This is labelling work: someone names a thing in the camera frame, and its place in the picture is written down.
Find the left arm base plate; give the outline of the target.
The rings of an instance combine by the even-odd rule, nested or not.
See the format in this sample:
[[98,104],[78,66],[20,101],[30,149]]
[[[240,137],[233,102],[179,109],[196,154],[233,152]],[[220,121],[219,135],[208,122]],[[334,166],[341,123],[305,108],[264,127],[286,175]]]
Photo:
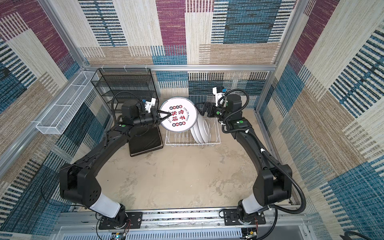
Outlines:
[[115,218],[101,217],[98,230],[130,230],[139,229],[142,224],[143,212],[119,213]]

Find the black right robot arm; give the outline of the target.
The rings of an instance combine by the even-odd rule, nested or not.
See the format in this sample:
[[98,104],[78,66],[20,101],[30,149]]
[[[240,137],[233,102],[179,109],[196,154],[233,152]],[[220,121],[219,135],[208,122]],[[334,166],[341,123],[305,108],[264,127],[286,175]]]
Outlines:
[[291,168],[288,165],[281,165],[265,149],[256,136],[252,124],[243,117],[242,111],[231,115],[242,107],[240,96],[230,95],[229,101],[219,106],[206,102],[198,103],[197,107],[201,115],[217,118],[224,124],[224,130],[244,148],[256,168],[257,178],[251,195],[238,203],[237,213],[242,223],[251,222],[256,213],[291,197],[292,181],[280,171],[283,169],[291,176]]

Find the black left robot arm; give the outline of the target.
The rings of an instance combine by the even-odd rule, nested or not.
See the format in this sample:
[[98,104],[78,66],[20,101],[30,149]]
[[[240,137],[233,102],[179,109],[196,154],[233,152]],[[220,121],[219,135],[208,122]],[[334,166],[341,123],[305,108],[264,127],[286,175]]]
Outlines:
[[102,141],[75,163],[62,166],[59,171],[60,196],[105,218],[124,222],[125,206],[108,198],[96,177],[113,154],[137,132],[156,128],[170,116],[171,113],[158,110],[151,103],[123,104],[122,114]]

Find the white round printed plate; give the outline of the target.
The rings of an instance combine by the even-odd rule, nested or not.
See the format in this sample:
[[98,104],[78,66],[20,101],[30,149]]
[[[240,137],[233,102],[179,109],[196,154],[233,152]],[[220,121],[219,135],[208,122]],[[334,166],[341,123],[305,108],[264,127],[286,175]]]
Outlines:
[[160,110],[170,112],[171,116],[161,123],[168,131],[183,133],[194,126],[198,119],[198,110],[189,99],[175,97],[166,100]]

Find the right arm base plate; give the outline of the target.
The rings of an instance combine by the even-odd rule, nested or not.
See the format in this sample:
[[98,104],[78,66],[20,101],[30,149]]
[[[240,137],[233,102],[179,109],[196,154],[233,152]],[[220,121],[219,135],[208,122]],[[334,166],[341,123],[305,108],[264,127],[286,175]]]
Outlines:
[[266,224],[266,219],[261,214],[246,214],[238,209],[221,209],[219,217],[224,219],[226,226]]

